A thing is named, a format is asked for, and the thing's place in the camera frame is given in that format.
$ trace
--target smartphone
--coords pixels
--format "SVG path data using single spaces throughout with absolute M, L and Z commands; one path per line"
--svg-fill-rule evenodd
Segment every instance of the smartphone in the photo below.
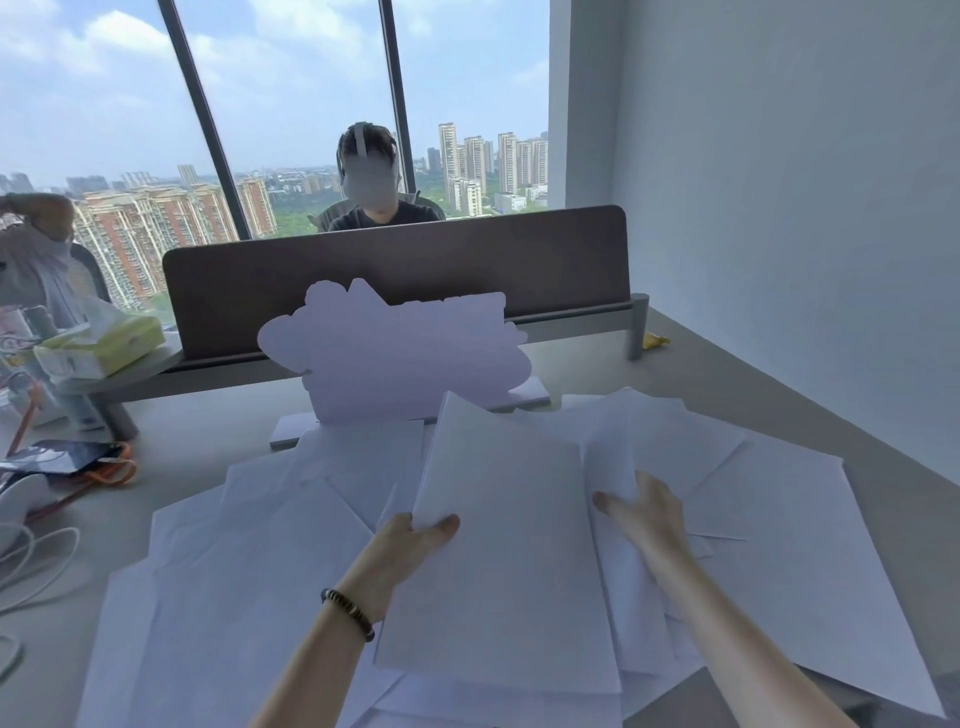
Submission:
M 39 440 L 9 457 L 0 458 L 0 471 L 74 475 L 96 465 L 102 457 L 116 457 L 122 449 L 118 443 Z

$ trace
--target person wearing headset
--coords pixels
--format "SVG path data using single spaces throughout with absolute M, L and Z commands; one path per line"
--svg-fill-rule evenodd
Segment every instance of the person wearing headset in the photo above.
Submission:
M 337 171 L 344 194 L 357 207 L 334 220 L 328 232 L 440 220 L 430 207 L 397 198 L 399 165 L 396 141 L 384 127 L 361 121 L 347 129 L 337 145 Z
M 0 306 L 45 305 L 59 328 L 84 318 L 67 278 L 73 203 L 43 192 L 0 197 L 0 217 L 20 221 L 0 230 Z
M 597 492 L 593 505 L 643 554 L 677 603 L 714 682 L 741 728 L 852 728 L 855 724 L 721 591 L 690 553 L 681 502 L 659 480 L 636 474 L 632 503 Z M 381 621 L 394 587 L 454 538 L 449 516 L 414 530 L 410 514 L 388 521 L 336 587 L 370 623 Z M 334 728 L 367 628 L 328 599 L 252 728 Z

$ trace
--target neck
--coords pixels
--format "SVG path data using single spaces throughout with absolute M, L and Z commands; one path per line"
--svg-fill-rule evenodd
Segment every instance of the neck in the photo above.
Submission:
M 366 209 L 364 207 L 363 211 L 367 217 L 369 217 L 375 223 L 379 225 L 386 225 L 394 219 L 394 215 L 396 215 L 396 211 L 399 209 L 399 207 L 399 200 L 394 200 L 394 204 L 386 209 Z

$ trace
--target window pane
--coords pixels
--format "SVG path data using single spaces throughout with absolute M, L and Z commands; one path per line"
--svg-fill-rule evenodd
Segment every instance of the window pane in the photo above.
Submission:
M 549 0 L 394 8 L 421 194 L 447 217 L 546 208 Z
M 303 235 L 341 202 L 336 148 L 357 121 L 393 130 L 375 0 L 179 0 L 251 234 Z
M 163 254 L 234 233 L 156 0 L 0 2 L 0 67 L 0 193 L 71 197 L 113 301 L 172 322 Z

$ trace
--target black bracelet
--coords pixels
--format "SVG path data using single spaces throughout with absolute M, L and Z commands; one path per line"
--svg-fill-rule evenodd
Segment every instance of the black bracelet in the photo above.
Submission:
M 363 630 L 364 639 L 371 643 L 376 634 L 373 632 L 373 625 L 370 624 L 370 620 L 367 619 L 367 615 L 354 604 L 352 601 L 347 599 L 345 596 L 340 594 L 336 589 L 324 589 L 320 593 L 321 601 L 327 601 L 328 599 L 336 604 L 338 607 L 343 609 L 353 620 L 360 625 L 360 629 Z

